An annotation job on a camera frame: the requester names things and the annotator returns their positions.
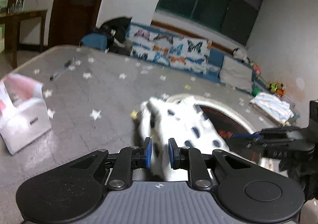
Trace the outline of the white box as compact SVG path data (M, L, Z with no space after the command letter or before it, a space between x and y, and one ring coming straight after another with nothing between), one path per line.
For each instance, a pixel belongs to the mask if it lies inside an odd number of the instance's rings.
M44 99L31 98L1 112L1 137L11 155L51 130Z

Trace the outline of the blue sofa bench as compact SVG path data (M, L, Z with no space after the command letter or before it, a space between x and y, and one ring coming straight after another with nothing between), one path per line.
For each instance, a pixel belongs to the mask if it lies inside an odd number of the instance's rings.
M121 18L114 23L106 22L84 36L80 45L192 72L248 93L266 89L250 65L213 49L208 40L182 37L137 23L123 23Z

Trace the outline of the black bag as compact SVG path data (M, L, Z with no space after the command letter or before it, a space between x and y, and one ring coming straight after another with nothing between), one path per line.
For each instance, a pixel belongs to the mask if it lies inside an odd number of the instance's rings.
M116 17L104 22L99 28L95 27L95 33L106 36L109 52L129 56L132 50L132 42L126 40L126 33L130 26L131 17Z

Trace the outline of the round induction cooker inset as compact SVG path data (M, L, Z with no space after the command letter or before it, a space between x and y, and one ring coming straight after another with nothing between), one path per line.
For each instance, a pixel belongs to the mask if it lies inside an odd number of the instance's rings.
M256 132L256 129L241 114L234 111L222 102L194 95L196 105L202 109L204 114L210 119L219 136L221 136L226 144L233 134L249 134ZM239 156L257 163L259 166L274 171L274 161L272 159L263 158L259 153L250 149L238 149L235 153Z

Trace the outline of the striped folded blanket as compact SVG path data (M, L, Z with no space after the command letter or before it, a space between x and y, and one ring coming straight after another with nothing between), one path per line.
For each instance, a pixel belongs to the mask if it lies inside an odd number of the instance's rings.
M285 125L294 117L290 104L269 93L258 93L249 104L279 125Z

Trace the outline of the brown wooden door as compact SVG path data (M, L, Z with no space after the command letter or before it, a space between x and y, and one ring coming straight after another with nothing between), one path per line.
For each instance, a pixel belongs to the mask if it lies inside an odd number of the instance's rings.
M96 26L102 0L54 0L48 47L78 45Z

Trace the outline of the green round toy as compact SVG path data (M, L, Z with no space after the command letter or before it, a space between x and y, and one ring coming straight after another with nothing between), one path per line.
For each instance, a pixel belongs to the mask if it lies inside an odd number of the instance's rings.
M253 90L252 90L252 95L254 96L254 97L256 97L259 93L261 93L262 92L262 90L260 90L260 89L258 89L258 88L254 88Z

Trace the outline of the pink white cloth pile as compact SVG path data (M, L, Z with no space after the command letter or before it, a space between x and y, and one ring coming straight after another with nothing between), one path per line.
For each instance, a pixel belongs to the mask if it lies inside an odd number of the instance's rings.
M21 74L5 75L1 79L1 115L14 108L10 94L23 102L32 98L43 99L42 87L43 83Z

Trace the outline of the white navy polka dot garment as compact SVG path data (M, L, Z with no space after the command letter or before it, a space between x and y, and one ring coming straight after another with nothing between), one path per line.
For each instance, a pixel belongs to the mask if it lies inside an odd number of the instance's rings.
M166 102L151 97L140 106L139 134L152 139L151 173L165 182L187 181L188 173L170 166L168 141L174 138L178 147L194 147L203 154L215 149L229 151L210 119L194 97L180 102Z

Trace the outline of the black pen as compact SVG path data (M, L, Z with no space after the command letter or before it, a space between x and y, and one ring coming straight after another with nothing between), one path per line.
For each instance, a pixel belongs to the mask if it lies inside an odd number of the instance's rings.
M57 70L53 75L50 76L49 80L50 81L55 81L61 74L63 74L68 68L73 64L75 61L75 57L72 59L68 60L67 62L64 63L63 67L60 70Z

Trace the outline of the butterfly print pillow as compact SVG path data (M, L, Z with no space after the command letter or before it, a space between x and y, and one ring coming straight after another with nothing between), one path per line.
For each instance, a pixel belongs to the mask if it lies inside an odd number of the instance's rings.
M132 42L130 55L134 58L195 73L209 71L207 40L148 30L137 24L129 26L126 38Z

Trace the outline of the wooden side table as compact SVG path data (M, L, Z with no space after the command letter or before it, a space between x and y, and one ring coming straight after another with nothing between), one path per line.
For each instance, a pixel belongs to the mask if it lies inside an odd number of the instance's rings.
M12 54L10 62L13 69L18 67L17 51L20 44L20 25L21 22L40 18L40 33L39 33L39 52L44 51L44 33L47 10L22 11L19 13L1 14L1 24L5 25L5 52Z

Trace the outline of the penguin plush toy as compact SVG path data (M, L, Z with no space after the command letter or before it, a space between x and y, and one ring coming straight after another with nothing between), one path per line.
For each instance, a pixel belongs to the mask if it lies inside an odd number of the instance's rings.
M233 50L233 58L236 58L237 60L240 60L247 64L250 63L250 59L247 55L247 51L242 48L235 48Z

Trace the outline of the grey cushion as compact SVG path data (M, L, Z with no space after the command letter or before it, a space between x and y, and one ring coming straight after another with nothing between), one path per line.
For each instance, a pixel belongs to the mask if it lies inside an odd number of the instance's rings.
M225 56L219 72L219 79L226 85L251 93L252 74L251 68Z

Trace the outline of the orange plush toys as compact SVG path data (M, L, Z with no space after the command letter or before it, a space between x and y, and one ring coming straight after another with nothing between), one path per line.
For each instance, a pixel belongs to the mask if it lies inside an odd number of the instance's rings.
M276 96L282 97L284 95L286 86L283 83L268 83L266 89Z

